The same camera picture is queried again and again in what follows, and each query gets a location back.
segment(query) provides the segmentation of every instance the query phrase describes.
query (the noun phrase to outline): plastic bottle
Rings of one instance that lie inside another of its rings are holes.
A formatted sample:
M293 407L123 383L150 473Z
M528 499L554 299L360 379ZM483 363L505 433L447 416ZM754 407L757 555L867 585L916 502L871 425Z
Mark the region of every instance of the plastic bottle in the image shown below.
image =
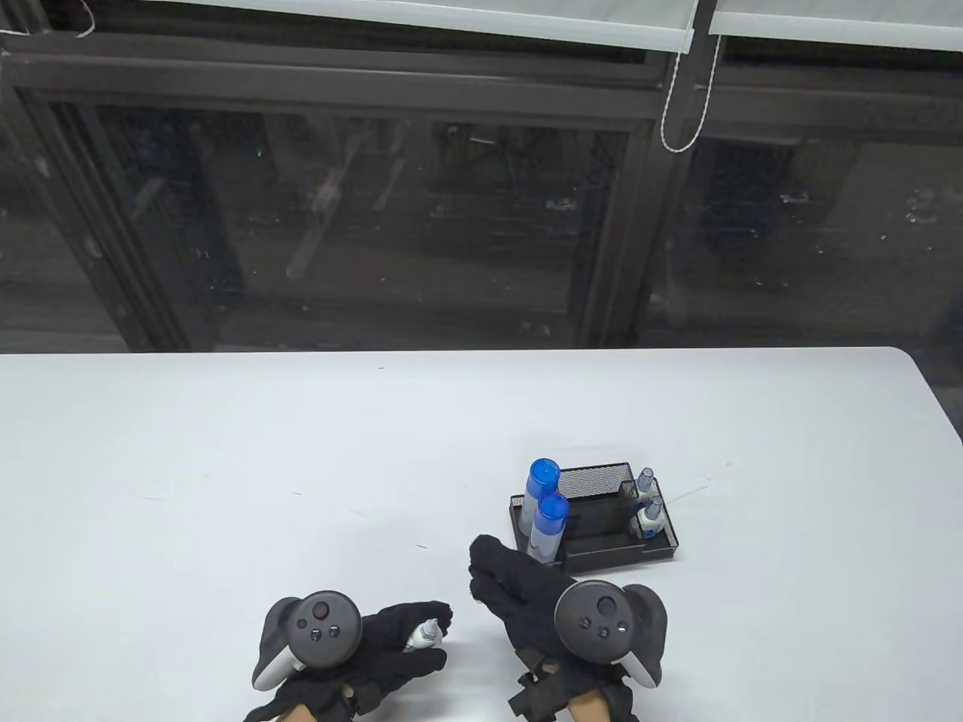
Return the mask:
M652 539L665 527L665 510L662 497L652 497L652 501L645 510L638 515L638 527L642 530L642 537Z
M638 501L645 506L648 506L649 501L656 495L655 480L656 475L649 467L642 469L642 473L638 475L636 480Z
M525 536L532 533L532 519L538 509L538 502L559 488L561 469L552 459L537 459L529 469L529 480L525 484L525 500L522 513L518 518L518 530Z
M568 499L561 494L542 497L532 524L532 536L529 538L530 557L542 564L555 561L568 512Z
M406 652L416 649L428 649L441 641L441 628L438 626L437 619L426 619L418 629L411 633L408 641L404 645Z

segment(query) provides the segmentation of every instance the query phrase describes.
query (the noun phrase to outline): black vr controller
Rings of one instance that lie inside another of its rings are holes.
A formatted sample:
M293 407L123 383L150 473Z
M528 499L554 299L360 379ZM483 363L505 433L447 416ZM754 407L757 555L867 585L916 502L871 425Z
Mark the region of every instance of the black vr controller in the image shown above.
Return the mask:
M361 642L361 614L341 592L286 597L268 610L251 683L274 689L306 667L328 669L346 662Z
M665 606L654 591L641 584L622 588L601 580L580 581L562 593L555 607L555 629L565 648L575 657L596 664L619 665L624 674L643 687L662 681L662 655L667 625ZM518 682L525 688L508 703L516 716L529 722L550 722L569 702L559 678L546 674L551 662L533 649L515 654L529 672ZM631 718L631 693L627 699L608 699L612 719Z

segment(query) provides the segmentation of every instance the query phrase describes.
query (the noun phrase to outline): black glove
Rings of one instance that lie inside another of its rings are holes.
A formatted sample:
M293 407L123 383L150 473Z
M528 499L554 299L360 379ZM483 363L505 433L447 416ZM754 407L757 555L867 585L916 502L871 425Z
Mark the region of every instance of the black glove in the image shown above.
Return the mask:
M278 688L272 702L253 709L245 722L266 722L305 705L315 719L336 712L333 719L351 719L377 707L385 695L416 677L445 666L441 649L404 652L411 633L427 619L437 619L443 634L452 624L452 608L443 602L394 605L361 618L361 642L351 658L330 669L305 669ZM353 695L346 699L345 685Z
M493 536L479 536L469 550L471 593L502 620L508 641L519 657L535 650L543 659L537 677L549 674L566 701L600 690L609 703L613 722L632 717L632 690L622 683L625 670L617 664L594 664L573 655L555 629L555 606L575 580L558 569L508 549ZM533 718L546 718L554 709L536 709Z

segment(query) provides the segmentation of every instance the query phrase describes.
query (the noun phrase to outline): black mesh organizer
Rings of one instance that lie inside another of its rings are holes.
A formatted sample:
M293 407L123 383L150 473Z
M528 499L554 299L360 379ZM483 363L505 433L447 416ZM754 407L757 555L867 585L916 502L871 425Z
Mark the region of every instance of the black mesh organizer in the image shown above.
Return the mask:
M638 492L627 463L562 469L559 493L568 499L571 513L551 563L568 574L668 559L679 547L668 506L664 507L665 529L652 539L642 538L635 512ZM520 552L529 546L528 537L518 531L524 499L519 494L508 505Z

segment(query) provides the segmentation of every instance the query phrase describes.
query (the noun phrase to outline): roller blind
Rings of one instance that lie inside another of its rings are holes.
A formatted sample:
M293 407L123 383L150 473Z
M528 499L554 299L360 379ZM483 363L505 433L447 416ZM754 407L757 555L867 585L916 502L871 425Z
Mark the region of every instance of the roller blind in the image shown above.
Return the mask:
M718 0L709 32L963 51L963 0Z
M495 33L689 51L691 0L189 0L200 5L343 17Z

